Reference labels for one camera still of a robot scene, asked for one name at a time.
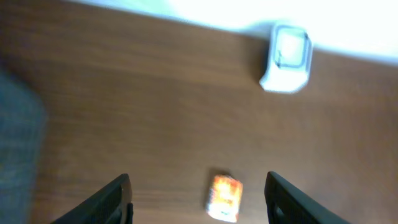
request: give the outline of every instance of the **gray cloth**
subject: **gray cloth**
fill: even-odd
[[[27,223],[46,114],[39,98],[0,69],[0,223]]]

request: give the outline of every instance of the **wood grain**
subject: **wood grain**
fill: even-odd
[[[353,223],[396,223],[398,69],[316,51],[295,95],[257,84],[260,39],[60,1],[1,1],[0,54],[50,115],[32,223],[121,173],[136,223],[218,223],[208,173],[243,182],[266,223],[274,170]]]

